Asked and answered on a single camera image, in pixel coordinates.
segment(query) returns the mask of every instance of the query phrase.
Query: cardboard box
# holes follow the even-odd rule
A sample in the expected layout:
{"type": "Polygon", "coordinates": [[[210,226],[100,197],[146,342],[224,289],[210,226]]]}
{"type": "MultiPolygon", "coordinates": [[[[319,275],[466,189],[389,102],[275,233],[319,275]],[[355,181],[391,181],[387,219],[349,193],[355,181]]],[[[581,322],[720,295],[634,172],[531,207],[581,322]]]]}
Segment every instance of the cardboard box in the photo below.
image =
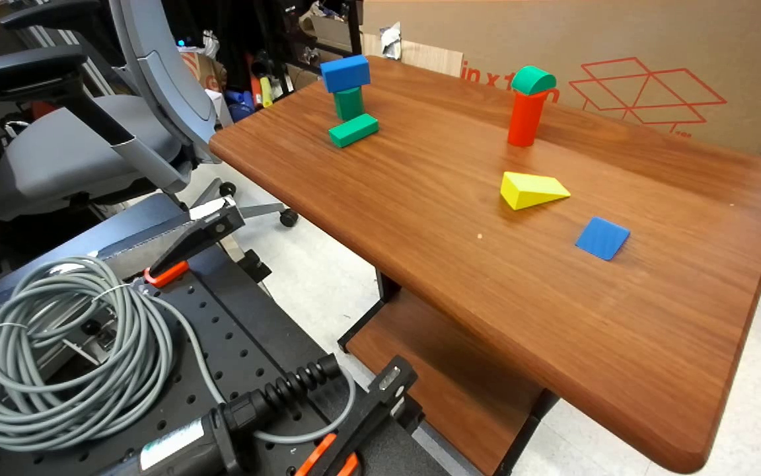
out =
{"type": "MultiPolygon", "coordinates": [[[[379,34],[363,34],[360,42],[363,42],[363,53],[366,57],[384,58],[379,34]]],[[[462,53],[403,39],[403,63],[409,63],[409,67],[419,67],[419,69],[428,69],[428,71],[440,71],[440,74],[446,74],[446,76],[460,76],[462,53]]]]}
{"type": "Polygon", "coordinates": [[[374,0],[366,32],[462,51],[462,80],[559,74],[560,103],[761,153],[761,2],[374,0]]]}

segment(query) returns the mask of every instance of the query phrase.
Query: floor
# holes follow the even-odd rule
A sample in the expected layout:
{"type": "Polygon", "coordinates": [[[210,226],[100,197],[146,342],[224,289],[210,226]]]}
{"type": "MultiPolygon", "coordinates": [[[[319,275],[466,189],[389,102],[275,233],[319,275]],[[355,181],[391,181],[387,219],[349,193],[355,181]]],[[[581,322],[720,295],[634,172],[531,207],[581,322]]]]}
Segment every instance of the floor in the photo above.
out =
{"type": "MultiPolygon", "coordinates": [[[[187,197],[195,197],[212,178],[234,181],[242,192],[242,205],[269,202],[267,193],[230,166],[202,169],[187,197]]],[[[280,229],[275,217],[249,219],[227,250],[255,250],[273,268],[273,279],[265,285],[326,350],[335,350],[339,337],[379,299],[374,268],[306,219],[294,230],[280,229]]],[[[560,402],[544,419],[512,473],[663,476],[670,471],[634,453],[569,402],[560,402]]],[[[701,473],[761,473],[761,305],[716,448],[701,473]]]]}

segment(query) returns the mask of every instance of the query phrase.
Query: red cylinder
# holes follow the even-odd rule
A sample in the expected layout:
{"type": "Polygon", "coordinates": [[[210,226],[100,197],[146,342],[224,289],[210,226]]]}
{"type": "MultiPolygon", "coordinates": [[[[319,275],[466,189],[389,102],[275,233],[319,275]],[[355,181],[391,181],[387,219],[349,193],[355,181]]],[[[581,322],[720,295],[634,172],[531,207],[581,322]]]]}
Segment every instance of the red cylinder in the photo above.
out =
{"type": "Polygon", "coordinates": [[[536,96],[515,94],[507,143],[512,147],[533,143],[548,96],[549,91],[536,94],[536,96]]]}

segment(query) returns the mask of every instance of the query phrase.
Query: yellow block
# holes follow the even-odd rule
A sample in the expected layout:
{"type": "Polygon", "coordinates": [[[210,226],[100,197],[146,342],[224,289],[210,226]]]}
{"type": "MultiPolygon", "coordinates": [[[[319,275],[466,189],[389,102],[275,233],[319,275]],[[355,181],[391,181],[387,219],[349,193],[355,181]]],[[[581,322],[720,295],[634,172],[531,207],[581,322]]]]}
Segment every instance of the yellow block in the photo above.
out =
{"type": "Polygon", "coordinates": [[[569,197],[572,192],[565,192],[563,184],[556,178],[519,176],[519,172],[506,172],[502,178],[502,199],[507,202],[511,210],[528,210],[569,197]]]}

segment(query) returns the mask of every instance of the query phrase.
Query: wire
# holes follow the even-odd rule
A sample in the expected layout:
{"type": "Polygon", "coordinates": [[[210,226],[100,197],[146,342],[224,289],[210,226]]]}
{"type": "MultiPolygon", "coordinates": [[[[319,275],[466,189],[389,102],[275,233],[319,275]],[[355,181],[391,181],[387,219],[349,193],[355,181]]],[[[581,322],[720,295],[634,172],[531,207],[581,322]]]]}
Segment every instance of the wire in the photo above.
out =
{"type": "Polygon", "coordinates": [[[358,402],[358,385],[355,379],[345,371],[345,365],[339,365],[346,385],[349,385],[349,400],[346,400],[346,407],[339,414],[339,419],[333,419],[327,427],[318,430],[318,431],[309,431],[309,435],[267,435],[267,431],[255,431],[255,437],[259,441],[269,441],[269,445],[306,445],[306,441],[318,441],[323,439],[326,435],[335,431],[355,410],[355,402],[358,402]]]}
{"type": "Polygon", "coordinates": [[[174,363],[164,314],[186,322],[171,305],[123,283],[98,259],[67,259],[27,275],[0,308],[0,448],[63,449],[112,437],[149,414],[174,363]],[[105,359],[68,382],[46,382],[42,358],[98,313],[116,320],[105,359]]]}

